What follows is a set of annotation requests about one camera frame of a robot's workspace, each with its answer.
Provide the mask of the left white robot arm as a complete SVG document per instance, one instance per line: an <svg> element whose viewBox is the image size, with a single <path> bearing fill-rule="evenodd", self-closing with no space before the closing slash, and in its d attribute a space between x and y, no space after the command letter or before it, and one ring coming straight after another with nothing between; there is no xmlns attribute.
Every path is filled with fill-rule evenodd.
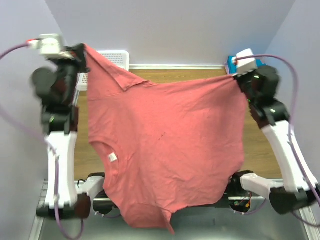
<svg viewBox="0 0 320 240"><path fill-rule="evenodd" d="M94 173L78 188L74 177L74 155L78 136L79 108L74 102L78 75L88 73L85 45L65 47L48 56L56 71L41 67L31 75L35 95L41 100L40 122L47 143L48 185L36 215L42 218L86 219L98 195L107 197L111 185L104 173Z"/></svg>

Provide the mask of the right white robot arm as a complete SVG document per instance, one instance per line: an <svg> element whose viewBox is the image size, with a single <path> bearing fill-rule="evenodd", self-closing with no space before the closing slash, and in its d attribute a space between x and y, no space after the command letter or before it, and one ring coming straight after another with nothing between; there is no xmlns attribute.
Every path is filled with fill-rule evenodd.
<svg viewBox="0 0 320 240"><path fill-rule="evenodd" d="M263 65L234 79L248 101L250 114L266 136L282 175L282 183L258 176L250 170L235 173L228 189L236 196L252 192L268 200L280 215L309 207L320 199L320 184L309 169L286 106L275 98L280 77Z"/></svg>

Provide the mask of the pink t shirt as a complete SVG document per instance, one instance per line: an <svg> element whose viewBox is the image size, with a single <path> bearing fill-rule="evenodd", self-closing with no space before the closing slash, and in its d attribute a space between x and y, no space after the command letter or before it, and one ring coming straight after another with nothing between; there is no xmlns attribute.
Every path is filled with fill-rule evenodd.
<svg viewBox="0 0 320 240"><path fill-rule="evenodd" d="M245 159L247 101L231 75L154 83L86 47L88 140L103 189L133 228L218 202Z"/></svg>

